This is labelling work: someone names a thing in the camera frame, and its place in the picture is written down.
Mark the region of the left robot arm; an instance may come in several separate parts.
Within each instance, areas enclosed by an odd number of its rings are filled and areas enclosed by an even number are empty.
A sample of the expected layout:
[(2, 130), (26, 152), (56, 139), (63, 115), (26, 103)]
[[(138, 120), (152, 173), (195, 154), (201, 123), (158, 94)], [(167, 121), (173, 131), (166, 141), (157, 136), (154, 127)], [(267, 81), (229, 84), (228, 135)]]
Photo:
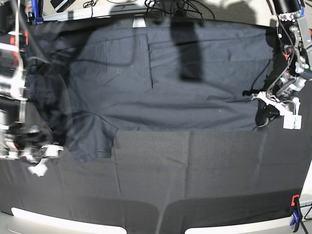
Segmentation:
[(304, 16), (303, 0), (275, 0), (273, 5), (286, 67), (267, 87), (244, 91), (243, 95), (258, 101), (257, 127), (282, 117), (284, 129), (299, 130), (302, 116), (298, 94), (312, 79), (312, 32)]

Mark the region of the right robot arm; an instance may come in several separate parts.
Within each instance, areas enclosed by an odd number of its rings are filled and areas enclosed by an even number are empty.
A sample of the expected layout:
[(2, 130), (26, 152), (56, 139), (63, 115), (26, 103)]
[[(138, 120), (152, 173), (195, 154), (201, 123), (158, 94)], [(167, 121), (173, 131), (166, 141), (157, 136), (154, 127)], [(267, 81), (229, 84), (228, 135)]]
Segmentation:
[(26, 127), (26, 74), (32, 60), (49, 60), (31, 32), (24, 0), (0, 2), (0, 158), (30, 164), (57, 158), (63, 147), (48, 130)]

